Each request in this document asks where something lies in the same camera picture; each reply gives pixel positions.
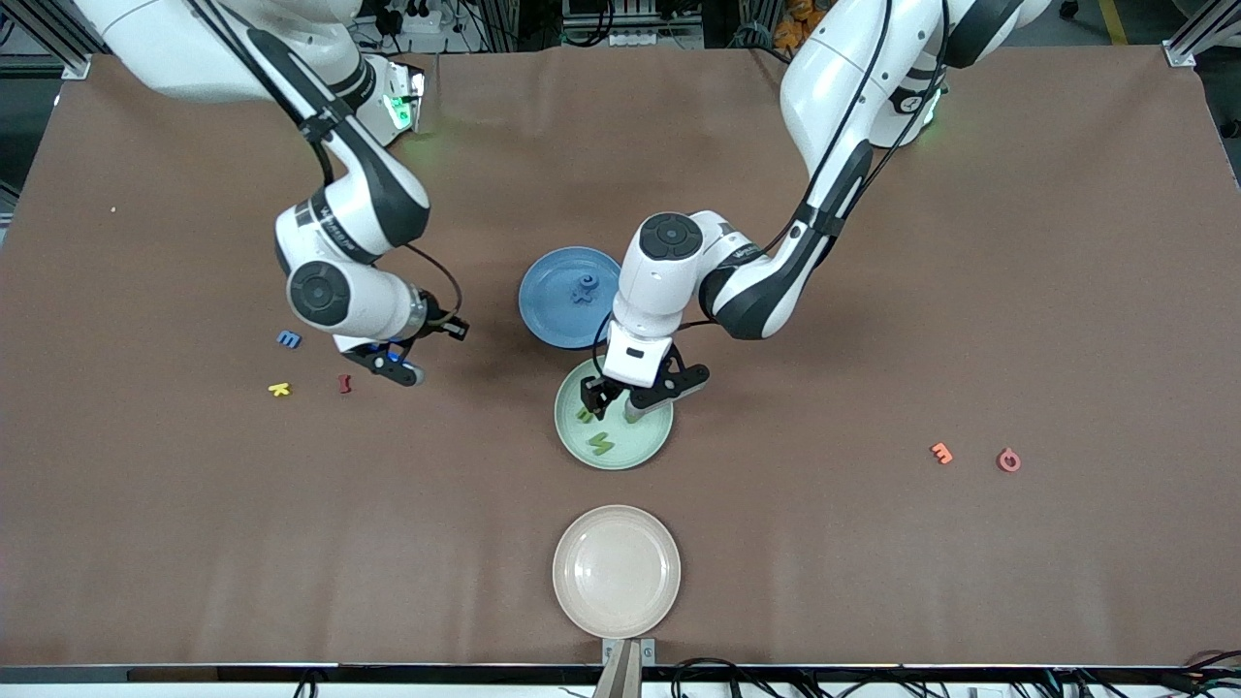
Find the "floor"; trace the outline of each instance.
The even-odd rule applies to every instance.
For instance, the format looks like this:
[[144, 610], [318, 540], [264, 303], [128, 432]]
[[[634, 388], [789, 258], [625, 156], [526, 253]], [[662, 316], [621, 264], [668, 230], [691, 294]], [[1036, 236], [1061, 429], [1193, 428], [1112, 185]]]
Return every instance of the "floor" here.
[[[1190, 0], [1181, 0], [1184, 4]], [[1159, 43], [1185, 21], [1172, 0], [1080, 0], [1072, 20], [1061, 19], [1054, 0], [1037, 20], [1009, 37], [1013, 46], [1091, 46], [1108, 43]], [[0, 30], [0, 55], [38, 51], [20, 29]], [[1199, 56], [1206, 101], [1216, 123], [1241, 119], [1241, 50], [1215, 48]], [[0, 185], [20, 191], [42, 138], [60, 81], [6, 79], [0, 73]], [[1224, 139], [1224, 147], [1241, 170], [1241, 138]], [[12, 202], [0, 195], [0, 242], [7, 229]]]

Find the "blue puzzle piece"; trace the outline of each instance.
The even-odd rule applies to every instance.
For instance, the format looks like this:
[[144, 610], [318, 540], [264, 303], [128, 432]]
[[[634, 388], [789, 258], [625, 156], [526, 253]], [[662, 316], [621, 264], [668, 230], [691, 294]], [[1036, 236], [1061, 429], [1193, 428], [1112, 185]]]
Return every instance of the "blue puzzle piece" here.
[[289, 349], [297, 349], [302, 344], [302, 335], [295, 332], [284, 330], [276, 337], [276, 340]]

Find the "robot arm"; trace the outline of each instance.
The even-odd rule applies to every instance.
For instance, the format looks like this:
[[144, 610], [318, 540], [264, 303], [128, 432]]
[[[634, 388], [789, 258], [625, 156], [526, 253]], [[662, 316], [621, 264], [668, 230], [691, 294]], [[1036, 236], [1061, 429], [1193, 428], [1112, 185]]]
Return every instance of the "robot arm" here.
[[[422, 235], [431, 206], [426, 190], [288, 43], [215, 0], [187, 1], [155, 4], [165, 19], [180, 17], [172, 26], [220, 76], [212, 93], [276, 99], [309, 143], [321, 143], [347, 168], [277, 217], [276, 256], [294, 313], [333, 333], [338, 349], [371, 373], [422, 383], [422, 370], [405, 360], [414, 339], [432, 332], [464, 339], [469, 325], [455, 309], [446, 312], [432, 294], [374, 263]], [[128, 62], [150, 66], [148, 58], [130, 55]], [[388, 354], [393, 344], [400, 355]]]
[[[766, 339], [784, 327], [810, 272], [831, 251], [865, 190], [872, 143], [891, 145], [916, 137], [925, 125], [920, 119], [927, 99], [938, 97], [943, 66], [972, 65], [1046, 5], [1047, 0], [838, 2], [798, 51], [781, 84], [784, 125], [810, 181], [777, 238], [779, 247], [768, 255], [714, 211], [647, 219], [620, 267], [603, 375], [582, 384], [587, 409], [602, 416], [628, 389], [625, 411], [634, 419], [704, 386], [710, 371], [701, 365], [685, 368], [673, 344], [681, 313], [695, 296], [704, 314], [735, 339]], [[937, 51], [928, 53], [928, 46]]]
[[[271, 96], [185, 0], [76, 0], [83, 16], [144, 84], [176, 99], [235, 102]], [[360, 0], [228, 0], [232, 11], [277, 36], [387, 145], [417, 127], [423, 75], [361, 55], [345, 24]]]

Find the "plate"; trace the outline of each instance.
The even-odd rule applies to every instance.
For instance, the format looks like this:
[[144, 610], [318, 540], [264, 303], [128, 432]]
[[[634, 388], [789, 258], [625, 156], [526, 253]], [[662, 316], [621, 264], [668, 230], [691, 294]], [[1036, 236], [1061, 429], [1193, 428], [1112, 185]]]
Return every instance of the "plate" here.
[[592, 468], [623, 471], [638, 467], [668, 441], [673, 431], [673, 404], [629, 424], [624, 416], [624, 404], [629, 400], [629, 391], [625, 390], [612, 402], [603, 420], [597, 420], [582, 405], [582, 379], [597, 375], [594, 361], [587, 359], [560, 384], [556, 392], [556, 433], [575, 458]]
[[604, 640], [638, 637], [664, 620], [681, 587], [681, 556], [668, 528], [623, 504], [573, 522], [552, 561], [556, 600], [577, 627]]
[[542, 342], [558, 349], [587, 349], [612, 312], [619, 279], [620, 265], [603, 252], [561, 247], [526, 271], [517, 291], [517, 309]]

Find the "cable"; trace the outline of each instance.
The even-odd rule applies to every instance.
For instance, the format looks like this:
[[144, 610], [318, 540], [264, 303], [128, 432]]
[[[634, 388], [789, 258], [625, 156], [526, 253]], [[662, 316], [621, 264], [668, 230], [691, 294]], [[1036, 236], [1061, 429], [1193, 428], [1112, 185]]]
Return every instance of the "cable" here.
[[793, 62], [793, 58], [789, 58], [788, 56], [781, 53], [779, 51], [777, 51], [774, 48], [768, 48], [766, 46], [758, 46], [757, 43], [742, 43], [741, 47], [742, 48], [750, 48], [751, 51], [762, 51], [763, 53], [769, 53], [772, 57], [774, 57], [777, 61], [784, 63], [786, 66]]
[[835, 696], [828, 693], [822, 686], [819, 686], [819, 669], [810, 669], [809, 673], [803, 671], [802, 676], [805, 686], [814, 689], [818, 698], [835, 698]]
[[457, 302], [453, 304], [453, 309], [448, 310], [448, 313], [446, 313], [444, 317], [439, 319], [427, 320], [427, 324], [431, 327], [442, 327], [447, 324], [448, 320], [455, 318], [457, 313], [459, 313], [462, 309], [462, 301], [463, 301], [462, 286], [457, 283], [457, 277], [453, 276], [453, 272], [448, 271], [448, 267], [441, 265], [438, 260], [436, 260], [431, 255], [427, 255], [422, 250], [418, 250], [413, 245], [410, 245], [408, 242], [406, 242], [405, 246], [408, 247], [410, 250], [413, 250], [414, 253], [417, 253], [423, 260], [431, 262], [432, 266], [439, 270], [444, 274], [444, 277], [448, 278], [448, 283], [453, 284], [453, 293], [457, 294]]
[[309, 688], [307, 698], [319, 697], [319, 683], [315, 677], [321, 677], [319, 681], [328, 681], [328, 672], [318, 668], [307, 669], [302, 672], [302, 681], [298, 682], [298, 687], [293, 689], [293, 698], [302, 698], [302, 691]]
[[[594, 26], [594, 31], [586, 39], [586, 41], [573, 41], [570, 37], [565, 37], [565, 43], [570, 46], [577, 46], [580, 48], [589, 48], [591, 46], [598, 46], [604, 39], [612, 34], [612, 24], [616, 21], [617, 7], [613, 0], [607, 0], [607, 6], [599, 10], [599, 21]], [[608, 26], [603, 26], [603, 15], [607, 12]]]
[[[211, 14], [215, 15], [215, 20], [204, 11], [202, 2], [206, 2], [211, 7]], [[233, 56], [241, 61], [246, 70], [254, 76], [254, 79], [272, 96], [272, 99], [284, 111], [284, 113], [293, 119], [293, 123], [300, 124], [303, 120], [302, 114], [297, 111], [293, 103], [284, 96], [272, 82], [272, 78], [263, 72], [263, 68], [258, 66], [254, 57], [246, 51], [241, 40], [237, 39], [237, 32], [233, 31], [232, 25], [225, 19], [223, 14], [220, 12], [220, 7], [215, 4], [215, 0], [190, 0], [190, 5], [197, 11], [199, 16], [202, 17], [207, 27], [215, 32], [215, 35], [223, 42], [225, 47], [232, 51]], [[319, 161], [319, 169], [323, 171], [323, 185], [328, 186], [336, 180], [335, 173], [331, 170], [331, 161], [328, 159], [328, 154], [323, 149], [323, 144], [310, 143], [310, 149], [314, 150], [315, 159]]]
[[870, 188], [870, 184], [875, 181], [876, 176], [879, 176], [879, 173], [884, 171], [884, 168], [887, 166], [887, 161], [892, 159], [892, 154], [896, 153], [897, 148], [901, 147], [901, 142], [905, 140], [906, 135], [908, 135], [910, 129], [913, 128], [913, 124], [916, 124], [918, 119], [922, 118], [922, 112], [927, 108], [927, 104], [931, 103], [931, 96], [932, 96], [931, 88], [939, 89], [939, 87], [936, 84], [934, 81], [939, 79], [939, 71], [943, 70], [944, 57], [948, 53], [948, 0], [941, 0], [941, 10], [943, 12], [943, 34], [939, 41], [939, 51], [936, 53], [934, 57], [934, 71], [931, 73], [931, 84], [927, 86], [927, 92], [922, 96], [922, 102], [918, 103], [918, 108], [915, 109], [913, 114], [910, 117], [910, 120], [906, 122], [905, 128], [901, 129], [901, 134], [896, 137], [896, 142], [892, 143], [892, 147], [887, 149], [887, 153], [884, 153], [884, 156], [879, 160], [879, 165], [874, 170], [871, 170], [871, 173], [861, 183], [861, 188], [858, 189], [858, 194], [854, 197], [854, 201], [861, 199], [861, 195], [866, 193], [866, 190]]
[[[495, 53], [495, 51], [491, 50], [491, 42], [486, 39], [486, 34], [483, 32], [483, 27], [478, 24], [478, 15], [474, 14], [474, 10], [469, 5], [465, 5], [465, 11], [469, 12], [469, 19], [474, 22], [474, 31], [478, 32], [478, 42], [480, 43], [480, 47], [486, 48], [488, 53]], [[465, 42], [465, 46], [469, 47], [469, 41]]]
[[772, 688], [771, 684], [767, 683], [766, 681], [755, 678], [750, 672], [738, 667], [737, 664], [733, 664], [727, 659], [719, 659], [716, 657], [696, 657], [694, 659], [685, 659], [684, 662], [676, 664], [676, 669], [673, 672], [673, 681], [669, 684], [669, 691], [671, 692], [673, 698], [684, 698], [681, 694], [681, 673], [700, 664], [721, 664], [728, 667], [730, 669], [733, 671], [735, 674], [741, 674], [741, 677], [745, 678], [746, 682], [752, 684], [758, 691], [762, 691], [763, 693], [771, 696], [772, 698], [784, 698], [784, 696], [777, 693], [776, 689]]
[[715, 320], [711, 320], [711, 319], [694, 320], [691, 323], [681, 323], [681, 327], [676, 328], [676, 332], [681, 332], [683, 329], [689, 329], [691, 327], [702, 327], [705, 324], [719, 324], [719, 323], [716, 323]]
[[673, 41], [676, 42], [676, 47], [678, 48], [680, 48], [681, 51], [689, 51], [689, 48], [686, 48], [685, 45], [681, 43], [681, 39], [679, 36], [676, 36], [676, 32], [673, 30], [673, 21], [671, 20], [668, 20], [668, 25], [665, 26], [665, 31], [668, 31], [669, 39], [671, 39]]
[[[926, 683], [922, 683], [921, 686], [918, 686], [916, 683], [915, 684], [910, 684], [910, 683], [905, 683], [905, 682], [897, 682], [897, 683], [900, 683], [901, 688], [903, 688], [905, 691], [912, 693], [916, 698], [949, 698], [948, 697], [948, 687], [946, 687], [946, 686], [943, 687], [943, 696], [939, 696], [934, 691], [931, 691], [930, 688], [927, 688]], [[915, 688], [922, 691], [922, 693], [917, 693], [916, 691], [913, 691]]]
[[1220, 652], [1219, 655], [1207, 657], [1207, 658], [1203, 659], [1201, 662], [1198, 662], [1196, 664], [1190, 664], [1190, 666], [1185, 667], [1185, 671], [1186, 672], [1196, 672], [1199, 669], [1205, 669], [1206, 667], [1209, 667], [1209, 666], [1211, 666], [1211, 664], [1214, 664], [1216, 662], [1221, 662], [1224, 659], [1231, 659], [1232, 657], [1241, 657], [1241, 650], [1234, 650], [1231, 652]]
[[1039, 692], [1039, 696], [1041, 696], [1042, 698], [1064, 698], [1062, 696], [1057, 694], [1055, 691], [1049, 688], [1047, 684], [1045, 683], [1035, 683], [1034, 688]]
[[608, 327], [608, 320], [612, 319], [612, 312], [603, 315], [603, 322], [599, 323], [599, 329], [594, 330], [594, 342], [591, 343], [591, 363], [594, 364], [594, 373], [603, 375], [603, 369], [599, 368], [599, 338], [603, 337], [603, 328]]
[[9, 31], [5, 32], [4, 39], [0, 39], [0, 46], [4, 46], [5, 43], [9, 42], [9, 37], [12, 36], [12, 30], [17, 26], [17, 22], [9, 19], [4, 12], [0, 12], [0, 30], [2, 30], [5, 26], [9, 27]]
[[1080, 669], [1080, 673], [1081, 673], [1081, 674], [1082, 674], [1083, 677], [1086, 677], [1086, 681], [1091, 681], [1091, 682], [1095, 682], [1095, 683], [1097, 683], [1097, 684], [1102, 686], [1104, 691], [1108, 691], [1108, 692], [1111, 692], [1111, 693], [1112, 693], [1112, 694], [1114, 694], [1114, 696], [1116, 696], [1117, 698], [1129, 698], [1128, 696], [1126, 696], [1124, 693], [1122, 693], [1119, 688], [1117, 688], [1117, 687], [1112, 686], [1111, 683], [1108, 683], [1108, 682], [1106, 682], [1106, 681], [1103, 681], [1103, 679], [1101, 679], [1101, 678], [1095, 678], [1095, 677], [1093, 677], [1093, 676], [1092, 676], [1092, 674], [1091, 674], [1091, 673], [1090, 673], [1088, 671], [1086, 671], [1086, 669]]
[[[875, 42], [875, 53], [870, 57], [870, 62], [866, 65], [866, 71], [862, 72], [861, 81], [858, 82], [858, 89], [854, 92], [853, 99], [849, 102], [849, 107], [845, 108], [845, 116], [836, 124], [836, 132], [831, 135], [831, 140], [828, 142], [828, 148], [823, 152], [823, 156], [819, 158], [819, 165], [814, 168], [814, 174], [810, 175], [810, 183], [805, 185], [805, 194], [802, 195], [802, 202], [804, 204], [807, 199], [810, 197], [810, 193], [814, 191], [815, 181], [819, 179], [819, 173], [823, 171], [823, 166], [828, 164], [828, 156], [831, 155], [831, 150], [835, 149], [836, 143], [840, 140], [840, 134], [845, 130], [845, 124], [849, 123], [849, 117], [853, 116], [854, 107], [858, 106], [858, 101], [861, 99], [861, 93], [866, 89], [866, 83], [870, 82], [870, 76], [875, 72], [875, 63], [879, 62], [879, 55], [884, 52], [884, 42], [887, 41], [887, 26], [892, 20], [892, 0], [886, 0], [884, 2], [884, 25], [879, 32], [879, 41]], [[771, 242], [763, 247], [763, 255], [771, 251], [781, 240], [788, 235], [788, 231], [793, 229], [793, 224], [797, 222], [797, 214], [800, 211], [800, 206], [793, 210], [793, 215], [789, 216], [788, 222], [784, 224], [783, 230], [781, 230]]]

